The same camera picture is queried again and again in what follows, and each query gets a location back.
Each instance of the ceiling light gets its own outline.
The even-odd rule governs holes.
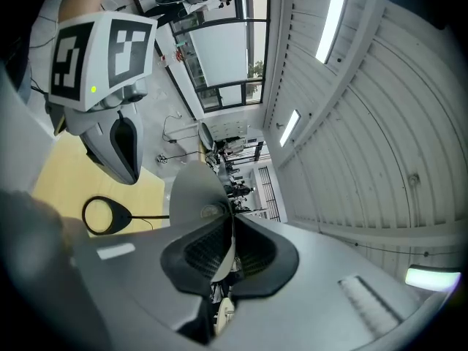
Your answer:
[[[406,284],[430,291],[450,291],[460,279],[459,272],[443,271],[442,269],[411,266],[408,268]]]
[[[294,109],[292,111],[290,121],[287,123],[286,129],[284,129],[283,136],[279,140],[281,147],[284,146],[287,139],[290,137],[291,132],[293,132],[292,130],[295,128],[295,125],[298,123],[300,117],[301,116],[299,115],[298,111]]]
[[[315,57],[318,61],[325,64],[331,52],[331,48],[336,39],[336,33],[339,29],[341,16],[344,10],[344,2],[346,0],[330,0],[328,7],[327,20],[323,28],[322,39],[317,49]]]

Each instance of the cable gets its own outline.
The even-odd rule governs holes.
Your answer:
[[[193,151],[193,152],[189,152],[188,154],[184,154],[184,155],[166,157],[165,159],[166,159],[166,160],[168,160],[168,159],[175,159],[176,157],[184,157],[184,156],[191,155],[191,154],[202,154],[202,155],[206,155],[205,152]]]
[[[34,86],[31,86],[31,90],[35,90],[39,93],[41,93],[42,95],[47,95],[47,92],[44,92],[43,90],[37,88],[37,87],[34,87]]]
[[[37,82],[36,82],[36,81],[33,79],[33,77],[32,77],[32,65],[29,67],[29,70],[30,70],[30,73],[31,73],[31,82],[36,83],[36,86],[31,85],[31,89],[33,89],[33,90],[35,90],[35,91],[41,93],[42,95],[46,95],[47,92],[45,92],[44,90],[42,90],[42,88],[39,87],[39,85],[37,84]]]
[[[423,254],[420,254],[420,253],[417,253],[417,252],[399,252],[399,251],[391,251],[389,249],[377,249],[375,247],[368,247],[368,246],[364,246],[362,244],[359,244],[359,243],[356,243],[356,242],[350,242],[350,241],[343,241],[343,242],[352,244],[352,245],[354,245],[356,247],[360,246],[360,247],[365,247],[367,249],[376,249],[377,251],[392,252],[394,254],[413,254],[413,255],[424,256],[424,257],[437,256],[438,254],[458,254],[459,253],[459,252],[438,252],[436,254],[430,254],[429,252],[424,252]]]
[[[152,224],[152,223],[150,223],[149,221],[147,221],[147,220],[145,220],[145,219],[142,219],[142,220],[143,220],[144,222],[149,223],[149,224],[151,225],[151,230],[154,230],[154,227],[153,227],[153,224]]]
[[[190,135],[189,137],[180,137],[178,139],[170,139],[170,137],[168,137],[166,135],[166,122],[167,122],[167,119],[171,117],[171,118],[174,118],[176,120],[180,120],[182,118],[182,116],[179,116],[179,117],[174,117],[174,116],[167,116],[166,119],[164,120],[164,124],[162,125],[162,135],[161,135],[161,139],[163,139],[165,142],[168,142],[168,143],[177,143],[178,140],[182,140],[182,139],[187,139],[189,137],[198,137],[199,134],[196,134],[196,135]]]
[[[57,28],[58,28],[58,24],[57,24],[57,21],[55,20],[51,20],[50,18],[47,18],[47,17],[44,17],[43,15],[38,15],[37,17],[41,17],[45,20],[49,20],[51,22],[55,22],[56,24],[56,33],[53,35],[53,37],[51,37],[47,42],[45,42],[44,44],[41,44],[41,45],[32,45],[29,47],[29,49],[35,49],[35,48],[42,48],[42,47],[45,47],[47,44],[49,44],[50,42],[52,42],[54,40],[54,38],[56,37],[57,35]]]

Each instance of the tree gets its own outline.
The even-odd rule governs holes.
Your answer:
[[[248,78],[257,78],[263,75],[263,61],[257,61],[255,65],[249,64]]]

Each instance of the white panel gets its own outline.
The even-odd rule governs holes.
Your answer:
[[[190,37],[207,86],[247,79],[246,26],[243,22],[194,30]]]
[[[214,140],[223,140],[228,137],[243,137],[247,134],[247,120],[234,120],[209,124],[208,128]]]
[[[219,94],[222,98],[221,103],[224,106],[242,103],[242,90],[240,85],[220,88]]]

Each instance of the corrugated ceiling panel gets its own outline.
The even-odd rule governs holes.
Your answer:
[[[386,17],[382,26],[385,29],[377,32],[350,88],[383,128],[400,163],[413,204],[412,225],[463,219],[467,216],[467,139],[466,127],[458,119],[467,115],[464,100],[468,95],[456,81],[444,84],[448,78],[456,80],[459,76],[448,67],[443,78],[437,73],[435,78],[429,76],[429,68],[441,61],[423,42]],[[411,55],[411,61],[405,53]],[[419,63],[422,58],[428,68],[424,76],[424,66]],[[440,90],[457,97],[449,102]],[[453,109],[459,114],[451,113]],[[414,174],[420,183],[411,186],[408,178]]]
[[[276,122],[287,123],[292,109],[307,117],[324,102],[325,92],[350,49],[365,3],[366,0],[348,0],[336,43],[324,66],[316,60],[315,53],[330,0],[293,0],[287,51],[276,98],[285,105],[284,114],[279,113],[281,108],[275,107],[268,119],[269,127],[275,127]],[[306,119],[303,118],[300,124],[305,126]]]
[[[298,109],[301,124],[292,137],[306,126],[308,113],[324,103],[340,71],[339,63],[323,66],[314,58],[328,1],[294,0],[272,118],[284,124],[291,110]],[[333,56],[346,54],[365,1],[348,1]],[[377,33],[346,91],[277,170],[289,197],[289,220],[311,228],[334,224],[385,229],[466,219],[466,79],[468,69],[447,29],[437,30],[387,1]],[[268,142],[273,160],[286,157],[293,145],[279,147],[282,131],[273,124],[268,132],[274,136]],[[402,281],[411,264],[455,268],[462,256],[456,246],[354,243],[352,248]]]

